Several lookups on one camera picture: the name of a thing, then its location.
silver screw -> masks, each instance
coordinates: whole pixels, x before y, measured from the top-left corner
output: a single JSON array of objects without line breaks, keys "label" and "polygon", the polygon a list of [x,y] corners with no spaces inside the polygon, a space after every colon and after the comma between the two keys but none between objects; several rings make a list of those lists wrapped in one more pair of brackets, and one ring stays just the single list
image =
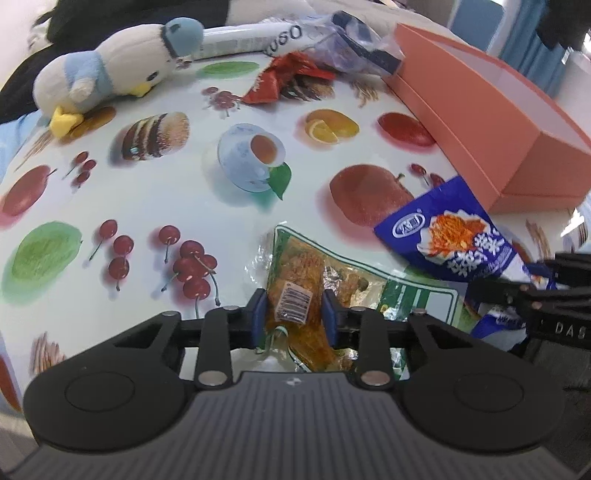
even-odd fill
[{"label": "silver screw", "polygon": [[219,370],[207,370],[205,372],[201,372],[197,377],[199,383],[207,385],[208,387],[217,387],[218,385],[222,385],[227,379],[228,376]]},{"label": "silver screw", "polygon": [[381,387],[390,382],[390,375],[381,370],[368,370],[361,374],[361,381],[371,387]]}]

printed orange slice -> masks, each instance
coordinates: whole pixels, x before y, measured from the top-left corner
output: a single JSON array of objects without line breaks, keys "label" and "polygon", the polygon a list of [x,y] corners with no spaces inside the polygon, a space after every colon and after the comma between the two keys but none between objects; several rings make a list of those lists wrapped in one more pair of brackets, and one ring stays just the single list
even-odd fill
[{"label": "printed orange slice", "polygon": [[359,133],[359,125],[348,116],[336,110],[319,109],[310,112],[306,117],[306,123],[312,120],[324,120],[332,133],[338,138],[352,138]]},{"label": "printed orange slice", "polygon": [[312,120],[306,124],[306,133],[317,142],[334,145],[339,142],[338,137],[324,120]]}]

yellow beak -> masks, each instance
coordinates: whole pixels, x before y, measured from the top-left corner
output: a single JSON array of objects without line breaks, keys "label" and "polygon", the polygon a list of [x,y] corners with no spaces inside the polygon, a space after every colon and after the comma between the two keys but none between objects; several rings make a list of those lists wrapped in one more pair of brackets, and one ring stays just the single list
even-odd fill
[{"label": "yellow beak", "polygon": [[136,96],[137,98],[143,97],[146,93],[148,93],[152,89],[152,86],[148,82],[142,82],[139,85],[133,87],[129,94]]}]

printed leaf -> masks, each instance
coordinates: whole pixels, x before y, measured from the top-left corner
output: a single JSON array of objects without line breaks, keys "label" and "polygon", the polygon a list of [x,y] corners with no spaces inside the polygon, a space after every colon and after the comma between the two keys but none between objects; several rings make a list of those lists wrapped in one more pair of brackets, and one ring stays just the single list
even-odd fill
[{"label": "printed leaf", "polygon": [[12,278],[39,286],[59,275],[80,250],[80,231],[67,223],[50,222],[32,230],[18,246]]},{"label": "printed leaf", "polygon": [[203,67],[197,72],[200,77],[233,78],[254,72],[259,64],[254,61],[221,61]]},{"label": "printed leaf", "polygon": [[267,183],[280,200],[283,200],[283,194],[285,193],[285,190],[287,190],[290,180],[291,169],[287,163],[269,169],[269,179],[267,180]]}]

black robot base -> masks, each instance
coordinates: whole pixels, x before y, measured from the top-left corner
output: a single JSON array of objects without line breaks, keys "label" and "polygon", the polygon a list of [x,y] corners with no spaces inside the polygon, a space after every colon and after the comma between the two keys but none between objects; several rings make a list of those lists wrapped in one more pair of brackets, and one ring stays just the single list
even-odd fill
[{"label": "black robot base", "polygon": [[[230,350],[263,335],[267,294],[204,319],[162,312],[39,375],[24,412],[40,447],[14,480],[566,480],[540,446],[563,411],[542,370],[415,310],[388,322],[323,295],[351,372],[245,372]],[[194,380],[178,377],[199,346]],[[404,348],[397,381],[389,349]]]}]

